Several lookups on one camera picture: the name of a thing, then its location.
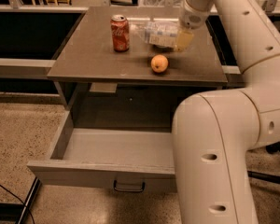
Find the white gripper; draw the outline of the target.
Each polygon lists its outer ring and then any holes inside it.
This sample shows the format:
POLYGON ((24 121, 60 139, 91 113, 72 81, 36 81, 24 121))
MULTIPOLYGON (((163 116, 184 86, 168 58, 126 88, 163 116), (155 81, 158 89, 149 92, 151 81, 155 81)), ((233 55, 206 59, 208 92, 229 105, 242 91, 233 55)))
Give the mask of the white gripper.
MULTIPOLYGON (((205 24, 210 14, 210 1, 185 0, 179 10, 179 24, 185 29, 198 29, 205 24)), ((194 34, 190 30, 179 30, 175 40, 175 51, 185 50, 191 43, 194 34)))

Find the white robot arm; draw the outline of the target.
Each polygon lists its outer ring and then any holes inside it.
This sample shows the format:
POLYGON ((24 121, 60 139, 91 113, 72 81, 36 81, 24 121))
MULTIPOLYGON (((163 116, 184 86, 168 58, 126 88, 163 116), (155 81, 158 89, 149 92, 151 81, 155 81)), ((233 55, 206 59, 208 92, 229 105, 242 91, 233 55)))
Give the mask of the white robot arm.
POLYGON ((180 20, 201 26, 212 8, 223 24, 241 89, 190 96, 172 126, 183 224, 259 224, 245 154, 280 141, 280 33, 255 0, 185 0, 180 20))

